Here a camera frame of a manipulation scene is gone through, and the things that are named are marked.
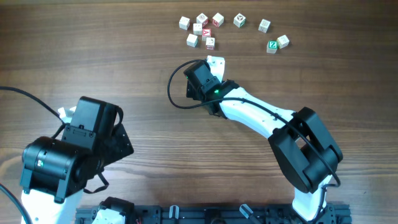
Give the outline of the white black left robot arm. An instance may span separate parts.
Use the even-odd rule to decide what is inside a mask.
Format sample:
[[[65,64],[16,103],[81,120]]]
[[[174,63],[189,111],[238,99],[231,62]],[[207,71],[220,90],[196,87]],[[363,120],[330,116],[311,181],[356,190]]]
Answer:
[[[103,186],[94,193],[106,190],[104,168],[134,152],[119,106],[82,96],[70,114],[59,112],[58,131],[22,153],[23,223],[70,223],[82,195],[91,193],[87,182],[98,176]]]

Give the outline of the green letter Z block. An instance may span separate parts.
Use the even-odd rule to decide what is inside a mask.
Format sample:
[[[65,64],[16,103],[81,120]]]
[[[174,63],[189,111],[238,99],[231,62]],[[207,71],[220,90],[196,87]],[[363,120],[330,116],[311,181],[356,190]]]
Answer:
[[[267,50],[266,52],[269,54],[275,54],[278,49],[278,43],[275,40],[270,40],[267,43]]]

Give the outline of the white block plain picture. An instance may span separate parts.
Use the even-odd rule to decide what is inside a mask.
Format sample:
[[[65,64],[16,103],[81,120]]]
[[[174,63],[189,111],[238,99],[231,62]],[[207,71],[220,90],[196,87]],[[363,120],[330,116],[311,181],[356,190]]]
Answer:
[[[259,28],[258,31],[263,32],[263,33],[267,33],[268,29],[271,26],[271,22],[266,20],[266,19],[262,19],[262,21],[259,24]]]

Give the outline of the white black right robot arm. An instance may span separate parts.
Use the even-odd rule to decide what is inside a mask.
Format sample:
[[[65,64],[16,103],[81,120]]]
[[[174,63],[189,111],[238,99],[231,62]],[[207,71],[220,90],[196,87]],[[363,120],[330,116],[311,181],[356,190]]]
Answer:
[[[326,214],[326,191],[339,187],[336,175],[343,153],[314,110],[298,112],[272,106],[232,80],[224,81],[224,59],[186,63],[187,97],[210,115],[244,124],[264,136],[285,178],[294,186],[294,212],[314,223]]]

